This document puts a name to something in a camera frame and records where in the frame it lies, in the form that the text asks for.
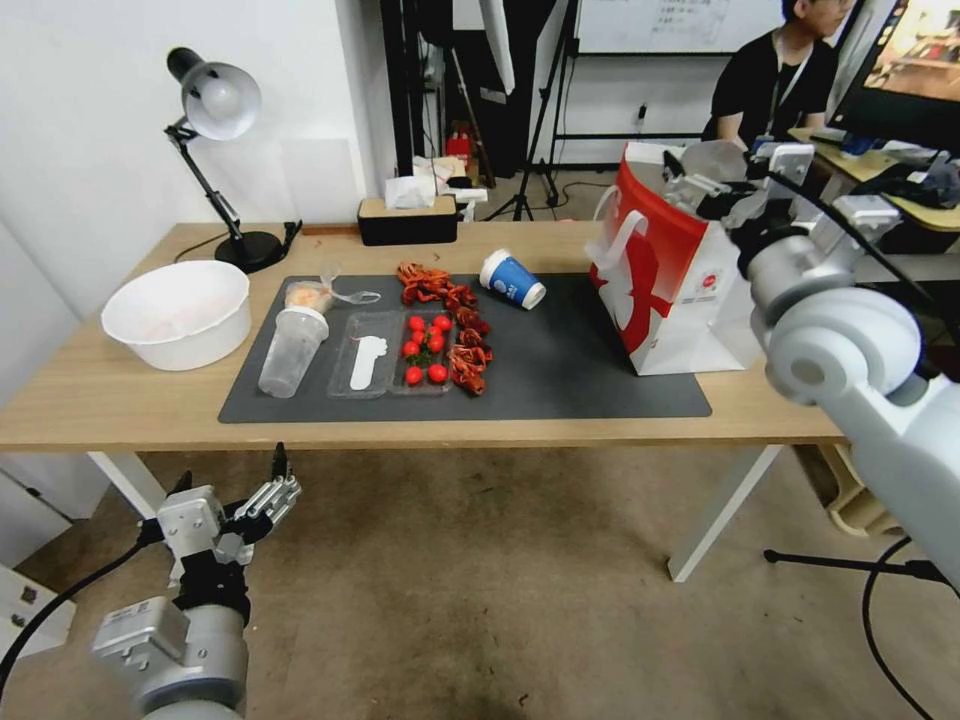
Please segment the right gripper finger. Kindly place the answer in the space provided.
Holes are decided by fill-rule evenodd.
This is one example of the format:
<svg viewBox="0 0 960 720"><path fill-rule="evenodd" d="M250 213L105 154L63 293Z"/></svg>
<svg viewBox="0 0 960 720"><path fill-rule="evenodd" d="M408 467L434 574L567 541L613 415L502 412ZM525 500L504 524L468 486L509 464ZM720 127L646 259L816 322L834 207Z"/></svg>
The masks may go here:
<svg viewBox="0 0 960 720"><path fill-rule="evenodd" d="M720 220L726 230L736 230L745 223L760 218L768 203L768 190L755 189L752 192L732 191L722 196L727 212Z"/></svg>
<svg viewBox="0 0 960 720"><path fill-rule="evenodd" d="M662 199L691 216L727 216L734 195L723 177L733 158L723 149L664 150Z"/></svg>

